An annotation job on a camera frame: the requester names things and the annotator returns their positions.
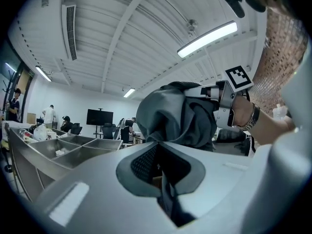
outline fluorescent light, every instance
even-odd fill
[[[192,52],[196,51],[197,49],[215,41],[219,38],[227,36],[228,34],[234,33],[237,31],[237,24],[234,21],[230,21],[226,24],[223,24],[203,35],[197,37],[195,40],[189,42],[184,47],[180,48],[177,51],[177,54],[181,58],[185,58]]]
[[[135,91],[134,88],[130,88],[130,90],[124,95],[125,98],[127,98],[130,94],[132,94]]]
[[[51,79],[47,76],[47,74],[39,67],[39,66],[36,66],[37,70],[40,72],[40,74],[46,78],[48,81],[51,81]]]
[[[14,70],[14,68],[12,68],[8,63],[5,63],[10,69],[12,69],[14,72],[16,72],[15,70]]]

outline black monitor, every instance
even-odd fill
[[[88,109],[87,125],[104,126],[105,123],[113,124],[113,112]]]

